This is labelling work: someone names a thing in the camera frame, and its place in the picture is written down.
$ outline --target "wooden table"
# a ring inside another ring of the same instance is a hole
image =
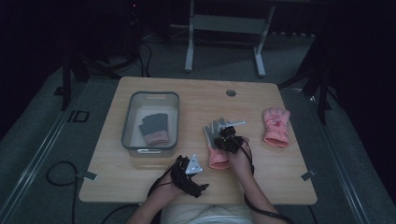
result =
[[[236,95],[228,96],[227,90],[236,91]],[[120,140],[126,113],[135,91],[175,91],[179,94],[179,134],[173,157],[134,158],[122,146]],[[199,185],[210,186],[198,199],[185,194],[175,203],[243,203],[243,191],[233,172],[208,167],[204,127],[213,119],[224,117],[226,120],[243,119],[247,122],[235,126],[236,133],[250,139],[255,177],[272,203],[315,203],[317,196],[311,180],[301,179],[307,169],[291,124],[288,124],[288,147],[271,147],[262,141],[262,111],[272,106],[284,108],[275,84],[123,77],[88,170],[98,177],[95,181],[84,180],[79,198],[83,202],[143,202],[150,186],[168,165],[175,162],[177,156],[191,158],[192,154],[196,154],[204,170],[192,180]]]

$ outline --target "gray carpet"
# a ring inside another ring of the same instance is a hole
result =
[[[251,36],[199,33],[196,40],[193,70],[184,72],[187,50],[185,33],[169,43],[157,42],[153,35],[141,46],[144,64],[152,77],[196,78],[231,81],[271,82],[279,84],[294,76],[314,37],[270,35],[262,57],[266,77],[258,77],[252,57]],[[141,76],[142,64],[136,62],[117,71],[121,76]],[[315,102],[299,91],[305,80],[281,91],[285,106],[291,112],[290,122],[299,141],[312,178],[318,202],[312,206],[278,205],[294,223],[396,223],[396,209],[385,192],[365,154],[353,126],[342,108],[329,97],[332,110],[326,112],[327,125],[316,116]],[[49,152],[43,158],[30,188],[25,188],[7,223],[70,223],[72,221],[73,186],[56,187],[46,180],[46,172],[58,161],[71,161],[86,170],[102,130],[118,81],[95,74],[88,83],[73,82],[74,101],[68,110],[60,111],[62,98],[53,92],[62,85],[62,73],[53,74],[44,84],[24,114],[1,142],[0,202],[6,204],[21,174],[46,141],[54,123],[62,128],[53,136]],[[87,122],[67,121],[71,111],[90,112]],[[70,166],[53,170],[54,180],[73,181]],[[350,201],[350,195],[358,198]],[[125,204],[76,202],[77,223],[101,223],[114,209]],[[106,223],[124,223],[134,208],[116,212]]]

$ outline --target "wire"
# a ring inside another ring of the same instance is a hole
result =
[[[52,172],[52,170],[61,164],[67,164],[69,166],[71,166],[73,168],[74,171],[74,181],[71,182],[67,182],[67,183],[57,183],[55,181],[53,181],[50,178],[50,173]],[[76,223],[76,201],[77,201],[77,194],[78,194],[78,169],[76,167],[75,164],[73,164],[70,161],[58,161],[56,163],[54,163],[46,172],[46,179],[47,181],[53,185],[53,186],[57,186],[57,187],[66,187],[66,186],[71,186],[74,185],[74,191],[73,191],[73,204],[72,204],[72,223]],[[127,204],[121,207],[116,208],[115,210],[113,210],[111,213],[109,213],[102,221],[102,223],[104,224],[109,217],[111,217],[114,213],[116,213],[117,211],[126,208],[126,207],[139,207],[140,205],[138,203],[132,203],[132,204]]]
[[[312,215],[312,218],[314,219],[314,222],[315,222],[316,224],[318,224],[318,220],[317,220],[317,217],[316,217],[315,214],[314,214],[314,210],[312,209],[312,206],[311,206],[311,205],[308,205],[308,208],[309,208],[309,212],[311,212],[311,215]]]
[[[247,144],[247,148],[250,151],[250,156],[248,155],[248,153],[245,151],[245,149],[242,147],[242,144],[239,144],[233,137],[231,137],[231,139],[233,139],[233,141],[239,146],[239,148],[242,149],[242,151],[244,152],[245,156],[247,157],[248,162],[250,163],[250,168],[251,168],[251,173],[254,174],[254,165],[253,165],[253,154],[251,154],[251,149],[250,149],[250,145],[248,144],[248,141],[246,141],[243,137],[242,141],[244,141]]]
[[[172,37],[177,37],[178,35],[183,35],[183,34],[187,33],[188,31],[189,31],[189,28],[186,28],[186,29],[183,29],[182,31],[178,31],[178,32],[175,32],[174,34],[171,34],[170,37],[171,38]],[[154,32],[154,33],[151,33],[149,35],[145,35],[142,39],[144,41],[148,41],[148,42],[152,42],[152,43],[162,43],[163,39],[160,38],[160,37],[156,37],[155,36],[156,34],[157,33]]]
[[[128,65],[127,67],[125,67],[124,69],[120,70],[120,71],[116,71],[117,74],[121,74],[123,72],[125,72],[126,70],[130,69],[131,67],[133,67],[135,65],[135,63],[132,63],[130,65]]]
[[[244,194],[244,198],[245,198],[245,203],[247,204],[247,207],[249,207],[251,210],[253,210],[256,213],[259,213],[261,215],[264,216],[268,216],[268,217],[273,217],[273,218],[277,218],[277,219],[281,219],[286,221],[288,224],[293,224],[293,220],[291,220],[291,218],[289,217],[285,217],[281,214],[278,213],[273,213],[273,212],[269,212],[269,211],[265,211],[265,210],[261,210],[260,208],[255,207],[249,200],[246,194]]]
[[[68,182],[68,183],[56,183],[54,181],[52,181],[50,179],[50,172],[52,171],[53,168],[55,168],[56,166],[60,165],[60,164],[68,164],[70,165],[73,170],[74,170],[74,175],[75,175],[75,179],[72,182]],[[53,164],[47,171],[46,173],[46,179],[47,181],[54,186],[57,187],[65,187],[65,186],[70,186],[70,185],[74,185],[74,191],[73,191],[73,204],[72,204],[72,223],[76,223],[76,198],[77,198],[77,191],[78,191],[78,171],[77,171],[77,167],[70,161],[58,161],[55,164]]]
[[[173,167],[175,164],[176,164],[176,162],[173,163],[171,166],[169,166],[168,169],[165,171],[165,173],[163,173],[163,175],[162,175],[160,178],[158,178],[158,179],[152,184],[151,188],[148,190],[148,197],[149,197],[149,195],[152,193],[152,191],[154,191],[154,190],[155,190],[156,188],[158,188],[159,186],[163,186],[163,185],[167,185],[167,184],[172,184],[172,183],[174,183],[173,181],[171,181],[171,182],[168,182],[168,183],[159,184],[160,181],[163,179],[163,177],[166,176],[166,175],[172,170],[172,167]]]
[[[142,77],[151,77],[151,75],[149,74],[149,63],[151,61],[151,54],[152,54],[151,48],[147,44],[145,44],[143,41],[141,41],[140,44],[148,49],[148,61],[147,61],[146,65],[143,65],[143,60],[139,54],[139,61],[142,65]]]
[[[140,205],[138,203],[132,203],[132,204],[127,204],[121,207],[118,207],[114,209],[111,213],[109,213],[102,221],[102,224],[105,224],[105,222],[117,211],[120,211],[121,209],[127,208],[127,207],[139,207]]]

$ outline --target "table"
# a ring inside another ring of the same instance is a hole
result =
[[[227,90],[236,91],[234,97]],[[180,97],[179,134],[176,154],[170,158],[133,158],[121,144],[121,135],[129,101],[135,91],[175,91]],[[192,180],[210,186],[198,199],[188,194],[174,203],[243,203],[243,192],[231,170],[208,167],[204,127],[213,119],[244,119],[235,126],[237,135],[249,138],[256,167],[255,177],[275,204],[312,204],[317,200],[294,131],[289,122],[290,145],[271,147],[262,141],[262,111],[283,107],[275,84],[152,77],[123,77],[109,108],[103,130],[88,171],[97,174],[95,181],[84,180],[79,198],[83,202],[139,203],[176,157],[196,154],[204,170]]]
[[[275,6],[270,6],[266,19],[251,19],[241,17],[225,17],[216,15],[203,15],[194,13],[194,0],[190,0],[189,45],[187,47],[186,64],[184,70],[192,71],[194,55],[194,30],[210,30],[222,32],[236,32],[243,34],[260,35],[260,41],[253,48],[253,55],[260,77],[265,76],[262,62],[262,47],[267,37],[268,30],[274,15]]]

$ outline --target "small hole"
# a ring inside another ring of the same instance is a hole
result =
[[[236,91],[234,91],[234,90],[227,90],[225,93],[227,93],[228,96],[235,96],[236,95]]]

